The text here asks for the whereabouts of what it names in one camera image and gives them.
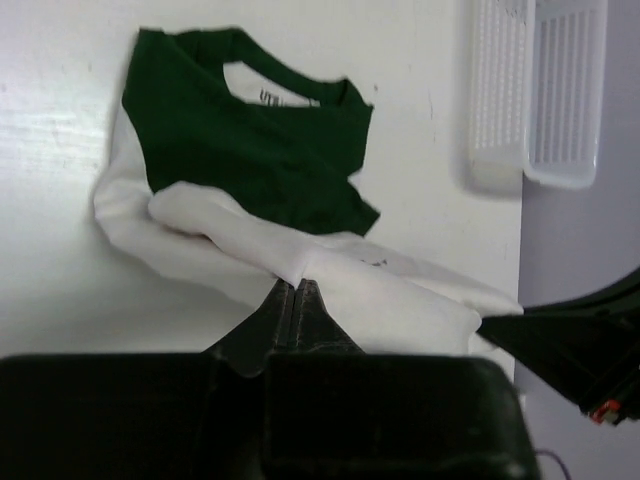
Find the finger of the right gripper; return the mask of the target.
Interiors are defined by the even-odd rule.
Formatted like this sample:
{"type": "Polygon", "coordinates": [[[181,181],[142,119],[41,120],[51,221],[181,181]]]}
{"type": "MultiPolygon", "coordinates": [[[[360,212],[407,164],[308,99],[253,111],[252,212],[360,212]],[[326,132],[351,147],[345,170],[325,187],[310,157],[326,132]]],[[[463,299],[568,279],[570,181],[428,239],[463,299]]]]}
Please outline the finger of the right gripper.
{"type": "Polygon", "coordinates": [[[478,334],[596,423],[639,419],[639,271],[581,298],[486,317],[478,334]]]}

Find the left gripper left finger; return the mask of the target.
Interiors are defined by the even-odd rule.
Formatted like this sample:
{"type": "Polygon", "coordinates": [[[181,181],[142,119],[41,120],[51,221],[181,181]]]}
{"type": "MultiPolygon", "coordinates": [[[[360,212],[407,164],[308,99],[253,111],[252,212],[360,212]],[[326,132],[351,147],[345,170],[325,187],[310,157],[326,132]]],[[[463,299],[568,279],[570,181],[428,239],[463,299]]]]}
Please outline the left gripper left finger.
{"type": "Polygon", "coordinates": [[[292,307],[293,287],[278,280],[262,304],[212,346],[212,355],[239,376],[259,376],[278,342],[281,321],[290,319],[292,307]]]}

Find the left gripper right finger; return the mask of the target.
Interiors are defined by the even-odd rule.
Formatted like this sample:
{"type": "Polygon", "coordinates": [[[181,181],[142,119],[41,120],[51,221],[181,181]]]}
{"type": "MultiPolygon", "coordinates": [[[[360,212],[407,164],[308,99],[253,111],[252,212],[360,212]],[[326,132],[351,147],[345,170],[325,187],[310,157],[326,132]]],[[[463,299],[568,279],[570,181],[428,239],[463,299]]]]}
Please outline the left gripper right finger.
{"type": "Polygon", "coordinates": [[[364,351],[326,310],[320,287],[303,280],[296,290],[287,333],[287,351],[363,354],[364,351]]]}

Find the white green Charlie Brown t-shirt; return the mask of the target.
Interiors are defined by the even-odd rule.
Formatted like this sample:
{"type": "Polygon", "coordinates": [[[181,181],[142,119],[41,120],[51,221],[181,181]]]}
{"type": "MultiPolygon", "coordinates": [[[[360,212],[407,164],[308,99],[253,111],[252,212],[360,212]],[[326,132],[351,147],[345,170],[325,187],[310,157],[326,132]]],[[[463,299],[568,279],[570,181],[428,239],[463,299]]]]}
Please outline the white green Charlie Brown t-shirt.
{"type": "Polygon", "coordinates": [[[245,31],[143,29],[93,196],[108,241],[162,276],[315,283],[368,352],[486,352],[508,295],[368,240],[379,212],[353,184],[373,108],[350,80],[308,78],[245,31]]]}

